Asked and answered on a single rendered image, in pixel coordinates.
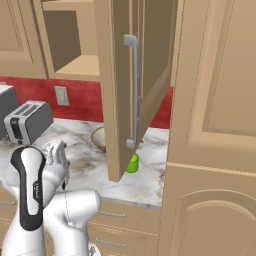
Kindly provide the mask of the green cup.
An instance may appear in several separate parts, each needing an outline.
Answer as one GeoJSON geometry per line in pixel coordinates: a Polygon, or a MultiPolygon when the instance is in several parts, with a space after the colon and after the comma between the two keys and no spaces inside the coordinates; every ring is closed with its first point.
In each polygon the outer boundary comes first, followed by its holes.
{"type": "Polygon", "coordinates": [[[139,156],[137,153],[135,153],[126,168],[126,171],[128,173],[135,173],[138,171],[138,169],[139,169],[139,156]]]}

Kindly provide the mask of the tan closed wall cabinet door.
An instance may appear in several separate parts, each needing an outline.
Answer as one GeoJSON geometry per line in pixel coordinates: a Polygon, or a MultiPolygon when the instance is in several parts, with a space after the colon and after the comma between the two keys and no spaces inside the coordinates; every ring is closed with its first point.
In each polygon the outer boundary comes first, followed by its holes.
{"type": "Polygon", "coordinates": [[[0,0],[0,76],[47,77],[33,0],[0,0]]]}

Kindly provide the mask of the tan tall cabinet lower door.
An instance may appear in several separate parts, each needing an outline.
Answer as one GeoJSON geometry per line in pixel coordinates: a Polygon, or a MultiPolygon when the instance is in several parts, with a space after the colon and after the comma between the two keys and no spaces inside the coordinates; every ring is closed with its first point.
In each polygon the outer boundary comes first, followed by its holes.
{"type": "Polygon", "coordinates": [[[256,175],[169,163],[158,256],[256,256],[256,175]]]}

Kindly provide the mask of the tan tall cabinet upper door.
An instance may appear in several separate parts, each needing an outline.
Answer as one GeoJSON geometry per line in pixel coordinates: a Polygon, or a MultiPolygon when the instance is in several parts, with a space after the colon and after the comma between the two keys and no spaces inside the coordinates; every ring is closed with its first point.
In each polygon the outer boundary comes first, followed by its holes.
{"type": "Polygon", "coordinates": [[[256,172],[256,0],[179,0],[168,160],[256,172]]]}

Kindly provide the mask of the silver toaster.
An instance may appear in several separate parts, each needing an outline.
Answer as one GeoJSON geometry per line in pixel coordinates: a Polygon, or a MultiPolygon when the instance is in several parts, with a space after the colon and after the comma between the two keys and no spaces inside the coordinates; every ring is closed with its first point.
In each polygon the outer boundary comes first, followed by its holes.
{"type": "Polygon", "coordinates": [[[4,125],[13,144],[33,144],[53,123],[50,104],[28,100],[4,118],[4,125]]]}

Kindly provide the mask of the white wall outlet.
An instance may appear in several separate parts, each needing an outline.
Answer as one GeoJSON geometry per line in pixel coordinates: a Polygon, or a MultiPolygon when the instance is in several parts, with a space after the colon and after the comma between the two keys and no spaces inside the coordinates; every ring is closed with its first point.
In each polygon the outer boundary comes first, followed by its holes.
{"type": "Polygon", "coordinates": [[[56,94],[57,103],[60,106],[68,106],[69,105],[67,89],[65,87],[55,86],[55,94],[56,94]]]}

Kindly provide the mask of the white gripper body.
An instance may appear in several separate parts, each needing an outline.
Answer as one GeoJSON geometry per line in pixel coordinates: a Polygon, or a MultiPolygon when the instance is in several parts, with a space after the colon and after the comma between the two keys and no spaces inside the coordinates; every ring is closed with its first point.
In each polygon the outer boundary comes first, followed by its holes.
{"type": "Polygon", "coordinates": [[[47,142],[43,147],[46,156],[46,162],[50,165],[60,164],[65,173],[69,173],[69,161],[66,158],[66,143],[62,140],[52,140],[47,142]]]}

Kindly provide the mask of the tan drawer front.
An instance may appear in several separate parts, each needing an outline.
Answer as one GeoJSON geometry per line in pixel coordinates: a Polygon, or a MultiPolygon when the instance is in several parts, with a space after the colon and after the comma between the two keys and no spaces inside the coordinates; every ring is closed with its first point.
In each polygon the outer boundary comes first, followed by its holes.
{"type": "Polygon", "coordinates": [[[155,235],[104,228],[97,225],[90,225],[88,233],[102,256],[157,256],[157,237],[155,235]],[[108,246],[98,243],[95,238],[107,242],[127,244],[127,247],[108,246]]]}
{"type": "MultiPolygon", "coordinates": [[[[17,203],[16,199],[2,188],[0,188],[0,201],[17,203]]],[[[17,205],[0,204],[0,218],[12,219],[15,215],[16,207],[17,205]]]]}
{"type": "Polygon", "coordinates": [[[97,214],[91,218],[92,223],[149,234],[158,233],[160,221],[160,209],[158,207],[103,200],[100,211],[126,214],[126,217],[114,218],[97,214]]]}

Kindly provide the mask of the tan tall cabinet door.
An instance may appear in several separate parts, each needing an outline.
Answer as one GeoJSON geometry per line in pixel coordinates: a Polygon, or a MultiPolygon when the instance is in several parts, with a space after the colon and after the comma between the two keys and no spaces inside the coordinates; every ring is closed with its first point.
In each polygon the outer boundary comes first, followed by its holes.
{"type": "Polygon", "coordinates": [[[169,163],[158,256],[256,256],[256,175],[169,163]]]}
{"type": "Polygon", "coordinates": [[[256,172],[256,0],[179,0],[168,160],[256,172]]]}

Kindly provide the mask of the tan white bowl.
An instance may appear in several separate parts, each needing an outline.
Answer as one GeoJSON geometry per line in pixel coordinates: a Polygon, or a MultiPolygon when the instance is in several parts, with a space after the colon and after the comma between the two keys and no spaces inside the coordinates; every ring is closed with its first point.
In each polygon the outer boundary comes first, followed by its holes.
{"type": "Polygon", "coordinates": [[[91,133],[91,142],[100,149],[106,149],[104,127],[99,127],[91,133]]]}

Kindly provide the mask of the tan open wall cabinet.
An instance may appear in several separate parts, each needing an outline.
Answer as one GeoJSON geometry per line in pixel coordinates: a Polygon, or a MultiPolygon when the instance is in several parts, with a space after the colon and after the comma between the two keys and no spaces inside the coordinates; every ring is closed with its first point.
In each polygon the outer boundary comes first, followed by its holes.
{"type": "Polygon", "coordinates": [[[94,0],[33,0],[49,77],[99,81],[94,0]]]}

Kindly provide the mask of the grey appliance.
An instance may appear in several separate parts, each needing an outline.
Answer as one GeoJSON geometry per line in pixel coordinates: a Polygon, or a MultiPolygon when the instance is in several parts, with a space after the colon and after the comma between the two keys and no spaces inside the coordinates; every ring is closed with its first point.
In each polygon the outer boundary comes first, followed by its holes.
{"type": "Polygon", "coordinates": [[[13,86],[0,85],[0,140],[6,136],[4,118],[19,106],[13,86]]]}

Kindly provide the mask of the tan open cabinet door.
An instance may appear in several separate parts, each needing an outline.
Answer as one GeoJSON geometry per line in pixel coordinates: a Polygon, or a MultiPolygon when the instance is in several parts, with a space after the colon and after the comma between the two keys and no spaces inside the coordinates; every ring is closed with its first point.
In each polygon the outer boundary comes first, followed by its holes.
{"type": "Polygon", "coordinates": [[[108,178],[121,180],[171,83],[178,0],[95,0],[108,178]],[[124,35],[138,38],[140,122],[133,137],[133,50],[124,35]]]}

